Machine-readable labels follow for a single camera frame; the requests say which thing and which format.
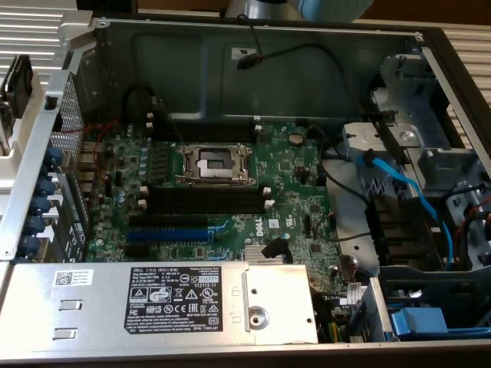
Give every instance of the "screw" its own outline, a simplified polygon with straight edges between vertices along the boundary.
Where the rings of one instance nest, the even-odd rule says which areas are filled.
[[[414,138],[416,138],[416,134],[414,134],[413,132],[409,131],[409,130],[405,130],[404,132],[402,132],[399,137],[404,141],[404,142],[407,142],[409,140],[413,140]]]

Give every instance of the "cpu socket cover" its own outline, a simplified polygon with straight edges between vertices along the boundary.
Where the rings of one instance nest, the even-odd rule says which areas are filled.
[[[248,158],[250,148],[237,146],[186,146],[184,149],[183,175],[178,182],[191,185],[246,186],[255,184],[249,177]]]

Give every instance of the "perforated metal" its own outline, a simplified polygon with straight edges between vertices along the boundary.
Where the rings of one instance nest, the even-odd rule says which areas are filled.
[[[61,132],[51,133],[51,144],[61,148],[63,151],[70,151],[74,157],[74,161],[77,162],[84,134],[81,131],[64,133],[84,127],[84,120],[80,106],[78,105],[77,93],[71,76],[68,78],[68,82],[64,88],[60,114],[63,120]]]

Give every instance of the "connector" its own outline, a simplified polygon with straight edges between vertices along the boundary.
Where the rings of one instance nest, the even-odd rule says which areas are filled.
[[[250,69],[251,67],[255,67],[256,64],[262,62],[263,57],[257,54],[250,54],[239,60],[237,64],[238,71],[244,71],[246,69]]]

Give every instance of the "power supply label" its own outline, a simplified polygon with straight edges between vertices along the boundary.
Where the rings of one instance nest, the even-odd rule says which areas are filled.
[[[221,267],[131,268],[130,334],[223,331]]]

